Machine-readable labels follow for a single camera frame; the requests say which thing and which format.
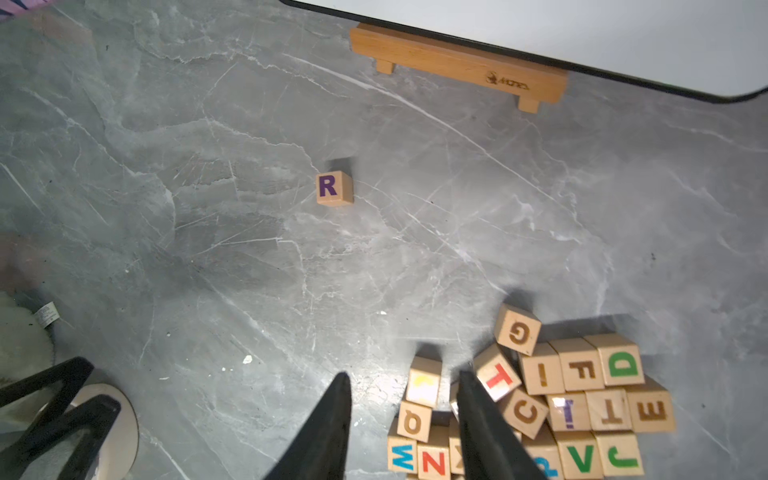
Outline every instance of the purple letter r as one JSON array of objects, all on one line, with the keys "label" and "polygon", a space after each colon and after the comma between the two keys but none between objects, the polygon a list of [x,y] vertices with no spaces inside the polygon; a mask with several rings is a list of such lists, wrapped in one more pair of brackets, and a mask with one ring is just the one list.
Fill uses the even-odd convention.
[{"label": "purple letter r", "polygon": [[336,182],[336,178],[333,175],[323,175],[320,177],[320,196],[326,196],[326,190],[329,194],[336,195],[336,190],[333,189],[333,184]]}]

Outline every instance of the black frame edge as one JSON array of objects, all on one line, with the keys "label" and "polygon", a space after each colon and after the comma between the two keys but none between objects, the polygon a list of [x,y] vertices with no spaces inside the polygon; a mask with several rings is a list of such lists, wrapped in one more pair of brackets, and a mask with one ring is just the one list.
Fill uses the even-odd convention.
[{"label": "black frame edge", "polygon": [[436,33],[434,31],[422,30],[421,28],[410,27],[408,25],[401,25],[399,23],[385,22],[376,18],[369,18],[354,13],[343,12],[341,10],[334,10],[332,8],[320,7],[318,5],[311,5],[304,2],[298,2],[297,0],[280,0],[280,3],[288,5],[289,7],[301,8],[303,10],[310,10],[312,12],[318,12],[325,15],[331,15],[333,17],[346,18],[348,20],[354,20],[356,22],[367,23],[384,28],[391,28],[393,30],[403,31],[413,35],[420,35],[422,37],[433,38],[435,40],[448,41],[453,44],[463,45],[470,48],[478,48],[480,50],[489,51],[491,53],[497,53],[500,55],[506,55],[508,57],[520,58],[521,60],[533,61],[541,65],[548,65],[550,67],[563,68],[564,70],[576,71],[578,73],[588,74],[593,77],[606,78],[608,80],[619,81],[625,84],[631,84],[638,87],[649,88],[651,90],[662,91],[668,94],[674,94],[681,97],[693,98],[694,100],[705,101],[711,104],[734,104],[742,101],[751,100],[768,91],[768,85],[758,91],[754,91],[749,94],[740,95],[737,97],[719,97],[714,94],[704,93],[702,91],[689,90],[686,88],[673,87],[672,85],[661,84],[650,80],[644,80],[642,78],[629,77],[627,75],[618,74],[612,71],[600,70],[597,68],[586,67],[584,65],[571,63],[569,61],[557,60],[555,58],[542,57],[540,55],[534,55],[526,53],[524,51],[512,50],[510,48],[497,47],[479,41],[467,40],[466,38],[453,37],[451,35],[445,35],[442,33]]}]

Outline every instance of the gray marble floor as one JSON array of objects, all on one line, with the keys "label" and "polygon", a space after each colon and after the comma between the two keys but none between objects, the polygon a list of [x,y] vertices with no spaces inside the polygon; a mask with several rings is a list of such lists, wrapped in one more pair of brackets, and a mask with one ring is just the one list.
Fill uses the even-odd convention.
[{"label": "gray marble floor", "polygon": [[[62,0],[0,24],[0,229],[47,260],[58,359],[134,403],[129,478],[260,478],[340,370],[348,478],[397,478],[413,353],[442,354],[448,409],[505,298],[546,336],[639,343],[679,426],[641,438],[648,478],[767,477],[768,98],[573,74],[522,114],[377,74],[352,25],[277,0]],[[315,202],[336,167],[353,207]]]}]

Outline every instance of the pile of blocks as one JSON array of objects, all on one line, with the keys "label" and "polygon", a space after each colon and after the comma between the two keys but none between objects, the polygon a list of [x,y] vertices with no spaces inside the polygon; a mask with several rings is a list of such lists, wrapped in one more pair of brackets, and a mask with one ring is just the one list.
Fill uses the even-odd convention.
[{"label": "pile of blocks", "polygon": [[[532,313],[502,305],[494,343],[475,374],[547,478],[643,475],[637,433],[675,430],[670,393],[643,374],[637,345],[617,333],[537,343]],[[502,352],[518,353],[521,377]],[[387,437],[389,470],[408,478],[463,478],[458,383],[448,427],[432,425],[442,364],[415,357],[405,398]]]}]

